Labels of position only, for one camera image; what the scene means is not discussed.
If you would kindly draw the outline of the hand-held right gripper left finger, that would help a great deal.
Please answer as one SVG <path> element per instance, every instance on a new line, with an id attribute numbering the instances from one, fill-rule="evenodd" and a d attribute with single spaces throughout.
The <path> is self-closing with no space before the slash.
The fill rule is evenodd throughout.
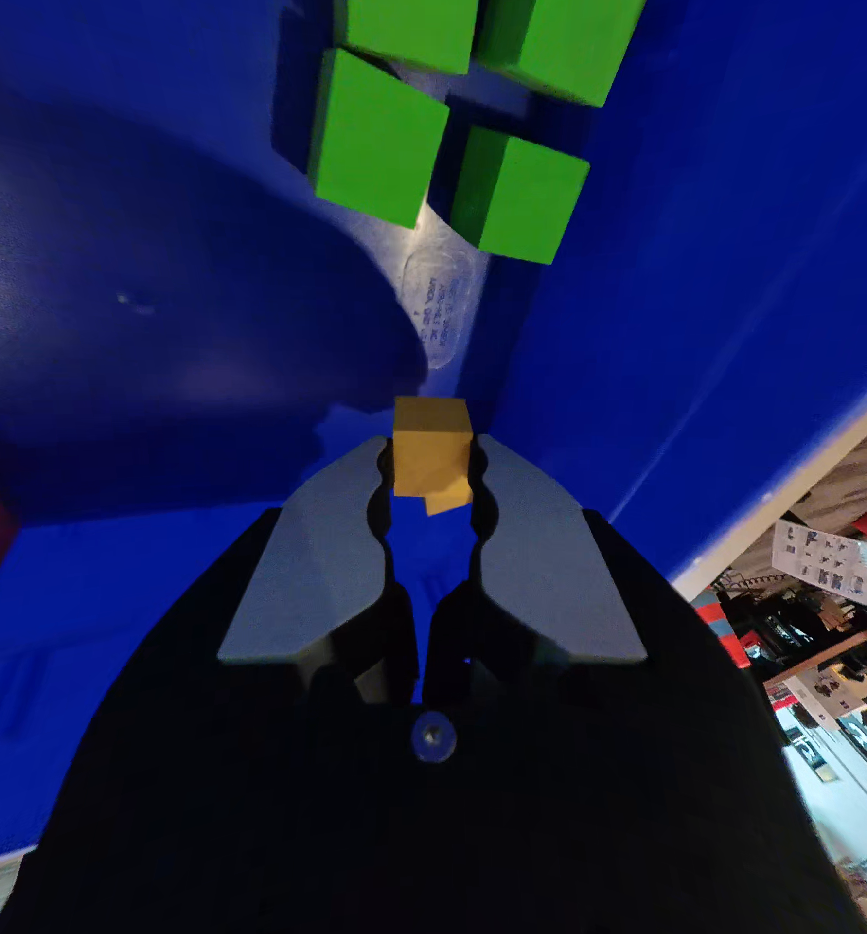
<path id="1" fill-rule="evenodd" d="M 392 486 L 392 444 L 377 435 L 290 495 L 220 662 L 285 666 L 303 687 L 335 665 L 367 703 L 411 702 L 419 661 L 411 600 L 387 540 Z"/>

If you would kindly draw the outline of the printed paper sheet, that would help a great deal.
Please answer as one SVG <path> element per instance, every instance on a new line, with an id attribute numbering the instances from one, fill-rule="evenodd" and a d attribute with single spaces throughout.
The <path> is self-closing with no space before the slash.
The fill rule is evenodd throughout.
<path id="1" fill-rule="evenodd" d="M 867 541 L 777 520 L 771 566 L 834 596 L 867 606 Z"/>

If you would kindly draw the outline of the yellow wooden cube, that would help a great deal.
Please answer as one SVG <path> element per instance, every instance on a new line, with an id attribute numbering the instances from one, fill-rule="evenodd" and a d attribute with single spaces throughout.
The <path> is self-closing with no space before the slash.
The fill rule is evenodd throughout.
<path id="1" fill-rule="evenodd" d="M 470 495 L 473 426 L 455 398 L 399 396 L 393 421 L 393 493 L 400 498 Z"/>
<path id="2" fill-rule="evenodd" d="M 467 477 L 460 476 L 447 487 L 424 496 L 427 516 L 434 517 L 463 508 L 473 501 L 473 497 Z"/>

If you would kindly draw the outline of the green wooden cube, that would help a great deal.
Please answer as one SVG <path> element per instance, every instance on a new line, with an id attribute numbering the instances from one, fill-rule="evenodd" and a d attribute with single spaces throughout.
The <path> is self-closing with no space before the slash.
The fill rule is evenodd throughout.
<path id="1" fill-rule="evenodd" d="M 334 42 L 446 75 L 469 70 L 477 1 L 334 1 Z"/>
<path id="2" fill-rule="evenodd" d="M 343 49 L 324 52 L 307 177 L 321 200 L 414 228 L 446 104 Z"/>
<path id="3" fill-rule="evenodd" d="M 549 265 L 589 172 L 590 164 L 583 159 L 474 126 L 449 225 L 479 251 Z"/>
<path id="4" fill-rule="evenodd" d="M 643 1 L 486 2 L 475 60 L 529 90 L 601 108 Z"/>

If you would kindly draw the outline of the blue plastic bin with cubes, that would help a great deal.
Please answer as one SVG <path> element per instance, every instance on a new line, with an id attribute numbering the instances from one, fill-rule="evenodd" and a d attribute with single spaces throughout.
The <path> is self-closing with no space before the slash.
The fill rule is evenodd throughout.
<path id="1" fill-rule="evenodd" d="M 0 2 L 0 857 L 137 641 L 396 395 L 465 398 L 664 574 L 867 396 L 867 2 L 645 2 L 603 107 L 334 2 Z M 414 228 L 307 177 L 322 56 L 449 109 Z M 590 164 L 553 263 L 449 225 L 474 126 Z"/>

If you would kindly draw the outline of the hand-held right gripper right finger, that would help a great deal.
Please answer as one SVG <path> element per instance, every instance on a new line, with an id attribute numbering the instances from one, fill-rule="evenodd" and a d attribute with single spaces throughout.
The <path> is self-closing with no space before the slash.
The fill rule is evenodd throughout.
<path id="1" fill-rule="evenodd" d="M 463 704 L 484 670 L 511 686 L 537 668 L 635 665 L 648 653 L 579 502 L 487 434 L 470 459 L 476 541 L 437 605 L 427 704 Z"/>

